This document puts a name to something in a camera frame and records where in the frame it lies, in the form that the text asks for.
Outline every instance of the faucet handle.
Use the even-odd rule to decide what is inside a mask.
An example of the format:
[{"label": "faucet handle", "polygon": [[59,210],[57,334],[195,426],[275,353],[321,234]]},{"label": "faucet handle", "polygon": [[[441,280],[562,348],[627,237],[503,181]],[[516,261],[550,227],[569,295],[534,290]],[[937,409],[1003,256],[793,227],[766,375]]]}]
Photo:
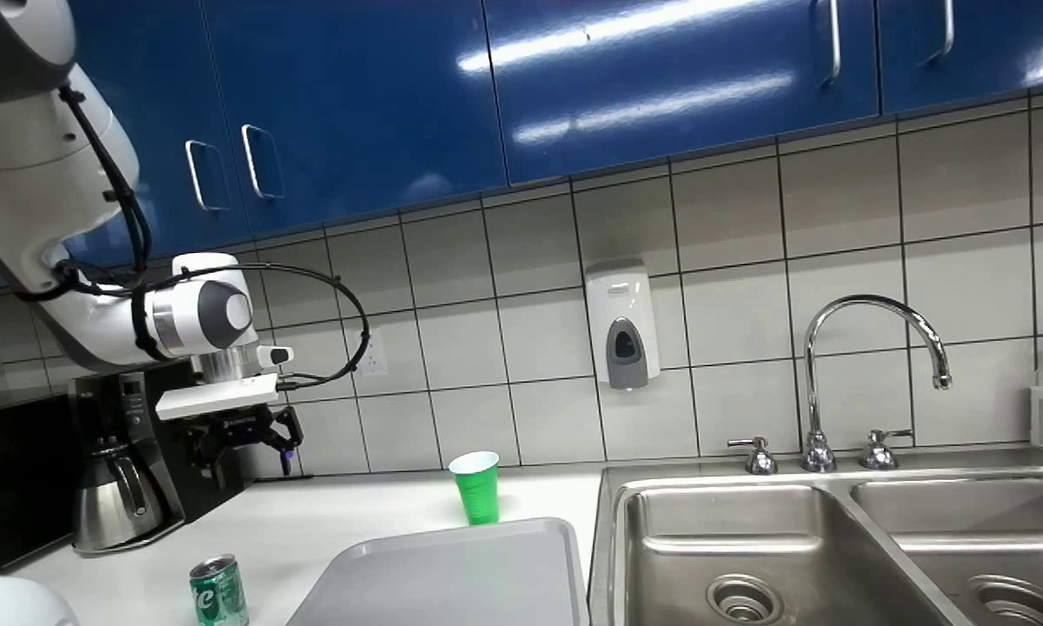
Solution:
[{"label": "faucet handle", "polygon": [[899,427],[899,430],[881,430],[881,427],[872,427],[870,430],[870,444],[862,451],[862,467],[870,467],[870,471],[892,471],[892,467],[899,467],[896,457],[892,457],[892,449],[888,442],[889,438],[910,438],[910,436],[913,436],[910,427]]},{"label": "faucet handle", "polygon": [[743,460],[748,473],[775,473],[775,460],[767,451],[767,438],[754,436],[754,438],[729,438],[725,449],[750,449],[750,457]]}]

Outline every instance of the white countertop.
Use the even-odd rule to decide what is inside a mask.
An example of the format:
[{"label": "white countertop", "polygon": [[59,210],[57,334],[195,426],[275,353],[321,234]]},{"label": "white countertop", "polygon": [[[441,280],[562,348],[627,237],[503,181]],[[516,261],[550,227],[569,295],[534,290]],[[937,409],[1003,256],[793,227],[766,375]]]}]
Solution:
[{"label": "white countertop", "polygon": [[[599,471],[499,475],[503,521],[562,520],[572,524],[585,581],[596,506]],[[82,559],[64,547],[16,578],[59,591],[79,626],[192,626],[188,569],[204,555],[232,554],[251,626],[284,626],[339,549],[380,536],[459,524],[466,524],[459,493],[446,473],[265,484],[147,549]]]}]

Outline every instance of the faucet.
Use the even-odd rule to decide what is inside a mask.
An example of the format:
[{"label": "faucet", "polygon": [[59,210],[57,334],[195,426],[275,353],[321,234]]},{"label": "faucet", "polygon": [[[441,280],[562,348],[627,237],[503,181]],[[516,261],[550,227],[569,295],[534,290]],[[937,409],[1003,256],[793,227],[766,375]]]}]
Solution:
[{"label": "faucet", "polygon": [[903,321],[910,321],[910,327],[928,341],[933,353],[933,383],[936,389],[950,389],[952,375],[950,375],[950,362],[947,362],[947,343],[937,339],[937,329],[910,307],[888,300],[888,295],[872,295],[872,291],[854,291],[854,295],[842,295],[833,302],[826,302],[805,327],[805,341],[804,341],[804,362],[805,362],[805,442],[804,442],[804,467],[811,473],[830,473],[837,471],[837,460],[826,444],[826,430],[823,430],[823,418],[819,418],[819,394],[812,389],[812,343],[819,339],[819,327],[849,307],[877,307],[877,309],[889,309]]}]

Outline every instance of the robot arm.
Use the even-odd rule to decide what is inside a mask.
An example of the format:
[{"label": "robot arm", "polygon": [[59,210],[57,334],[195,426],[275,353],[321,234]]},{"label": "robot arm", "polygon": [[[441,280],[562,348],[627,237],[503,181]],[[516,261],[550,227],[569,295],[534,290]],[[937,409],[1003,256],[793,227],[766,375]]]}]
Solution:
[{"label": "robot arm", "polygon": [[[59,99],[64,88],[76,94],[88,125]],[[72,267],[64,241],[120,210],[90,134],[97,134],[116,172],[134,181],[139,159],[127,135],[90,76],[72,65],[68,6],[64,0],[0,0],[0,267],[7,283],[21,291],[49,291],[39,309],[59,343],[90,370],[252,343],[246,283],[228,253],[177,256],[173,275],[188,280],[167,290],[68,290],[88,285],[88,280],[59,271]]]}]

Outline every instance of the white tile wall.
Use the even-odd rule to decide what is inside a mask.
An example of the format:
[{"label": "white tile wall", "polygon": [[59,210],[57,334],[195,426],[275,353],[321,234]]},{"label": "white tile wall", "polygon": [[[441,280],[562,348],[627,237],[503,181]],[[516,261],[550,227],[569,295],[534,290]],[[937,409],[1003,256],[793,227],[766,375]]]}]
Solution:
[{"label": "white tile wall", "polygon": [[[297,394],[307,471],[735,457],[725,438],[804,436],[804,334],[844,291],[919,307],[955,387],[881,309],[837,313],[818,343],[830,444],[913,426],[913,444],[1021,442],[1043,339],[1043,99],[896,125],[555,181],[392,217],[239,256],[338,271],[372,309],[352,383]],[[596,383],[585,267],[642,256],[663,378]],[[346,307],[299,280],[251,280],[268,339],[330,371],[358,341]],[[31,313],[0,300],[0,394],[79,375]]]}]

